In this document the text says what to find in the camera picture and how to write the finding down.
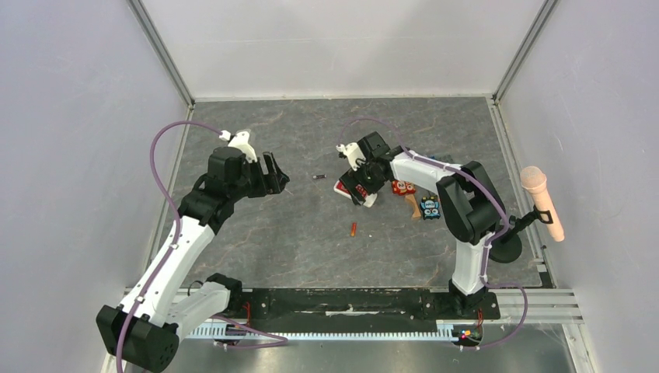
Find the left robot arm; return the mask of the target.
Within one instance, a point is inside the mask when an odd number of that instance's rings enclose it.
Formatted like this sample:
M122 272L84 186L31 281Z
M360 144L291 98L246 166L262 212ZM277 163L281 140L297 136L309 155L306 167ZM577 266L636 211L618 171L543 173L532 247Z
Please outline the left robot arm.
M220 274L181 302L173 300L236 203L281 193L289 181L271 152L258 157L241 148L219 147L211 153L207 172L180 201L172 229L142 278L118 305L104 305L96 315L106 351L118 364L162 372L180 341L205 319L217 312L230 318L243 310L241 282Z

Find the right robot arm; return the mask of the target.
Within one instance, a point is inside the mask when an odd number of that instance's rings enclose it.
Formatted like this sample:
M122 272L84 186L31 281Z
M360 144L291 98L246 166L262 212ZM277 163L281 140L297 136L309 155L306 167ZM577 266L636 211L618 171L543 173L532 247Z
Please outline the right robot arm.
M503 203L484 167L478 162L440 162L403 146L390 148L376 131L338 144L336 150L349 163L340 182L356 205L372 206L391 181L412 183L438 196L440 212L456 240L449 308L459 317L472 315L486 296L492 242L507 228Z

